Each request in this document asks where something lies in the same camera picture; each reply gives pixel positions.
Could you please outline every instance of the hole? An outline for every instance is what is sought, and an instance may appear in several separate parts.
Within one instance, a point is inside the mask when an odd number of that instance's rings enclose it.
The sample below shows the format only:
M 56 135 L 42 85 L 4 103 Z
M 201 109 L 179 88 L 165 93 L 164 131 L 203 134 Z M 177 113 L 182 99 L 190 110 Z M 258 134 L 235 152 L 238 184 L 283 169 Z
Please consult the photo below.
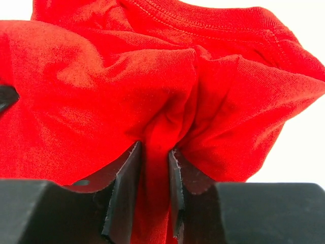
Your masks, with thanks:
M 87 186 L 90 184 L 90 181 L 82 179 L 73 184 L 73 186 Z

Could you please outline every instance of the red t-shirt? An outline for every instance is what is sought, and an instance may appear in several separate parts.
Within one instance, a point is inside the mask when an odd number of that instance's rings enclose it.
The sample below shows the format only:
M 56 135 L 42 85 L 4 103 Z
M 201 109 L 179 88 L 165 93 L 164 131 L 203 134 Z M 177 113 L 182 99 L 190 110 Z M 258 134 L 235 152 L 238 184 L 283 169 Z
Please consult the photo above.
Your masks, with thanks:
M 0 118 L 0 177 L 69 185 L 141 140 L 132 243 L 176 243 L 168 151 L 215 180 L 245 181 L 324 81 L 263 8 L 34 0 L 32 21 L 0 21 L 0 84 L 20 94 Z

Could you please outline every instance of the stitching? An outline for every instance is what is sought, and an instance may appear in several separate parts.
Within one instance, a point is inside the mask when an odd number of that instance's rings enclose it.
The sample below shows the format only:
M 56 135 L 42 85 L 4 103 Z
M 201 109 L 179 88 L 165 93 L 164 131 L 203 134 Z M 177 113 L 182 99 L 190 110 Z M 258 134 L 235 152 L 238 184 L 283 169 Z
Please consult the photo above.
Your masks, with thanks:
M 161 11 L 163 14 L 168 15 L 169 17 L 172 17 L 174 19 L 180 20 L 184 23 L 187 24 L 192 24 L 192 25 L 196 25 L 196 26 L 200 26 L 203 28 L 211 28 L 211 29 L 228 29 L 228 30 L 239 30 L 239 31 L 260 31 L 261 29 L 259 28 L 246 28 L 246 27 L 227 27 L 227 26 L 223 26 L 223 25 L 211 25 L 211 24 L 202 24 L 200 22 L 197 21 L 189 21 L 186 18 L 180 17 L 176 14 L 172 14 L 171 12 L 168 12 L 164 9 L 162 9 L 160 6 L 158 6 L 156 3 L 152 2 L 151 0 L 145 0 L 147 3 L 149 3 L 150 5 L 152 5 L 154 8 L 158 9 L 159 11 Z
M 273 48 L 273 44 L 270 42 L 269 38 L 266 37 L 265 40 L 268 42 L 268 45 L 269 45 L 267 48 Z M 272 58 L 272 56 L 271 56 L 271 58 L 270 58 L 270 62 L 271 62 L 271 64 L 272 64 L 273 66 L 279 68 L 277 62 Z
M 271 30 L 269 30 L 269 31 L 271 32 L 271 36 L 274 38 L 275 43 L 278 45 L 279 50 L 281 51 L 282 56 L 283 56 L 285 62 L 286 62 L 288 65 L 291 65 L 291 62 L 289 61 L 289 59 L 288 59 L 287 56 L 285 55 L 285 53 L 284 53 L 284 51 L 283 51 L 283 49 L 282 49 L 282 47 L 281 47 L 281 45 L 280 45 L 280 41 L 279 41 L 279 39 L 275 36 L 275 34 L 274 34 L 273 31 L 271 31 Z
M 145 10 L 143 7 L 141 7 L 138 3 L 136 3 L 135 1 L 131 1 L 133 4 L 135 4 L 136 6 L 138 6 L 142 11 L 144 11 L 146 14 L 148 14 L 150 17 L 152 17 L 152 19 L 154 19 L 155 21 L 163 24 L 163 25 L 166 25 L 168 26 L 169 28 L 172 28 L 176 31 L 179 31 L 179 32 L 182 32 L 182 33 L 185 33 L 185 34 L 189 34 L 189 35 L 192 35 L 192 36 L 196 36 L 196 37 L 203 37 L 203 38 L 207 38 L 207 39 L 214 39 L 214 40 L 224 40 L 224 41 L 234 41 L 234 42 L 247 42 L 247 43 L 259 43 L 259 44 L 263 44 L 261 42 L 257 42 L 257 41 L 243 41 L 243 40 L 236 40 L 236 39 L 225 39 L 225 38 L 217 38 L 217 37 L 210 37 L 210 36 L 203 36 L 203 35 L 199 35 L 199 34 L 196 34 L 196 33 L 192 33 L 192 32 L 187 32 L 185 30 L 182 30 L 182 29 L 178 29 L 170 24 L 167 24 L 161 20 L 159 20 L 158 18 L 156 18 L 155 16 L 153 16 L 151 13 L 149 13 L 147 10 Z

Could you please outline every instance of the black plastic part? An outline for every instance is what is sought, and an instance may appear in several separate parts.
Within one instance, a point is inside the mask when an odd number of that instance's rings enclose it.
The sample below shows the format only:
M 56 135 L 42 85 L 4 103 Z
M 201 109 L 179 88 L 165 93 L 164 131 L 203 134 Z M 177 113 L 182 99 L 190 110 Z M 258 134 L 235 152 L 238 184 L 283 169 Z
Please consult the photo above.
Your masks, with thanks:
M 185 204 L 179 208 L 175 203 L 182 195 L 171 191 L 179 244 L 325 243 L 325 192 L 320 186 L 217 183 L 177 150 L 170 152 L 169 164 L 170 169 L 180 169 L 178 180 L 170 184 L 173 189 L 179 187 L 175 182 L 182 182 Z
M 12 86 L 0 85 L 0 112 L 5 111 L 19 100 L 17 91 Z
M 73 186 L 0 180 L 0 243 L 128 244 L 141 151 L 138 142 Z

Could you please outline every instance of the white background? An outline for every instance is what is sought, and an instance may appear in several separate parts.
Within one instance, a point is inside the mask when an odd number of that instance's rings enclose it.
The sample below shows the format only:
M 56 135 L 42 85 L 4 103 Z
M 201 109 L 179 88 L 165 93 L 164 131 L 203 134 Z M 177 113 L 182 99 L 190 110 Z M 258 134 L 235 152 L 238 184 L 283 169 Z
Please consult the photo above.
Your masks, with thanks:
M 272 11 L 325 64 L 324 0 L 183 0 L 211 8 L 260 6 Z M 0 19 L 29 20 L 32 0 L 0 0 Z M 250 182 L 315 182 L 325 189 L 325 96 L 289 120 Z

